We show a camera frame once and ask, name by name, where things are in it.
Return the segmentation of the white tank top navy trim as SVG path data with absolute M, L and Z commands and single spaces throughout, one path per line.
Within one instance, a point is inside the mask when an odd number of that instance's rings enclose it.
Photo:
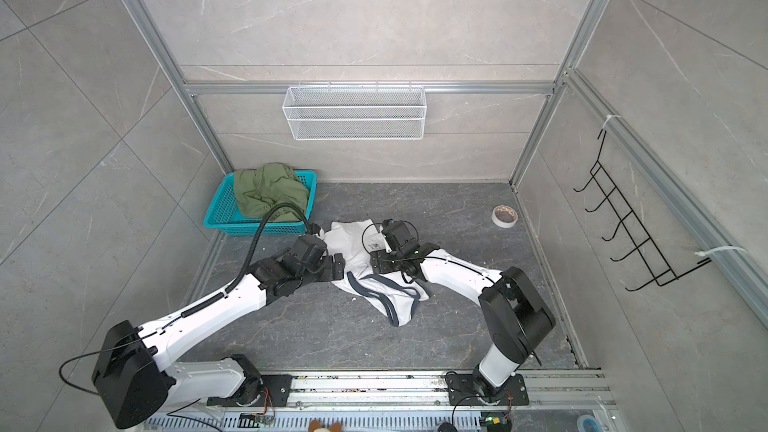
M 341 254 L 345 268 L 341 280 L 332 285 L 357 297 L 362 297 L 385 315 L 392 326 L 407 325 L 418 306 L 430 299 L 429 292 L 416 282 L 407 283 L 396 271 L 375 274 L 370 264 L 371 253 L 389 252 L 380 227 L 372 220 L 332 222 L 330 229 L 320 233 L 330 255 Z

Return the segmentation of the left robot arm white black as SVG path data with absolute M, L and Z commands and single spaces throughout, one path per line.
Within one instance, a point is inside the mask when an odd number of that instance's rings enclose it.
M 164 406 L 200 399 L 237 406 L 265 400 L 262 375 L 242 354 L 208 362 L 180 359 L 226 325 L 302 286 L 343 279 L 345 266 L 342 254 L 304 234 L 259 261 L 248 254 L 232 282 L 181 310 L 140 326 L 128 320 L 113 326 L 92 382 L 114 425 L 129 429 Z

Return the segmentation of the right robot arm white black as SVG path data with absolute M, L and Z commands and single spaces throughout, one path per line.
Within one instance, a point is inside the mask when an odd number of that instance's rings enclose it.
M 491 347 L 470 374 L 448 372 L 445 381 L 457 405 L 528 403 L 515 399 L 524 382 L 515 377 L 519 367 L 554 329 L 556 319 L 523 270 L 486 269 L 452 256 L 432 243 L 420 243 L 408 221 L 387 219 L 378 231 L 385 245 L 370 250 L 373 277 L 399 274 L 407 283 L 443 286 L 478 305 L 491 338 Z

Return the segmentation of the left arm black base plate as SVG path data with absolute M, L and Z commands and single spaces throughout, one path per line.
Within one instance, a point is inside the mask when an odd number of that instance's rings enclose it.
M 259 381 L 247 378 L 232 396 L 211 397 L 206 404 L 222 407 L 285 407 L 292 380 L 292 375 L 275 374 L 262 375 Z

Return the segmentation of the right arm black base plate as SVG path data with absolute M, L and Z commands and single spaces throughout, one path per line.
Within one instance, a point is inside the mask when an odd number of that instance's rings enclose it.
M 524 378 L 510 376 L 495 387 L 479 373 L 449 371 L 443 376 L 452 406 L 527 406 L 530 403 Z

